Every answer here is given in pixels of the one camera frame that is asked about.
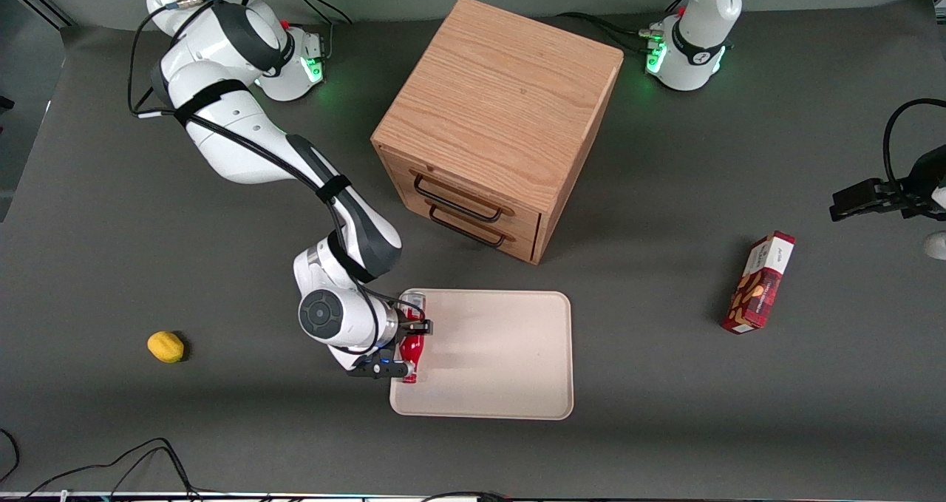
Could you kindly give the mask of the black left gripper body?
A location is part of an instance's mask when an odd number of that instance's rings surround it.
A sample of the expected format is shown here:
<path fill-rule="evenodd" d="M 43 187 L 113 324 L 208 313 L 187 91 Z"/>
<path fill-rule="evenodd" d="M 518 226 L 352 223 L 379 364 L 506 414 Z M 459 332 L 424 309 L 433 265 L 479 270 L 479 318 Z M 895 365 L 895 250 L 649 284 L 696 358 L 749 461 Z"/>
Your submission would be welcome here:
<path fill-rule="evenodd" d="M 944 206 L 933 195 L 944 188 L 945 146 L 941 145 L 920 156 L 908 175 L 896 179 L 890 160 L 890 148 L 884 147 L 884 169 L 889 179 L 891 199 L 884 212 L 901 212 L 903 219 L 923 216 L 932 220 L 945 219 Z"/>

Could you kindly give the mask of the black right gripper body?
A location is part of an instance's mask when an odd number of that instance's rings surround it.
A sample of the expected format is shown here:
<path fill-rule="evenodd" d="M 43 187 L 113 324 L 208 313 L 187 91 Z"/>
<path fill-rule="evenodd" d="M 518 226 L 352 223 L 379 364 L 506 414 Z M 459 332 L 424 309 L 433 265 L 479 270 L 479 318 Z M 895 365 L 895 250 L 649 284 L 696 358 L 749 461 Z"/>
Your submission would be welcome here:
<path fill-rule="evenodd" d="M 416 320 L 416 309 L 409 305 L 398 306 L 398 331 L 388 346 L 395 359 L 405 364 L 416 364 L 416 336 L 404 335 L 405 321 Z"/>

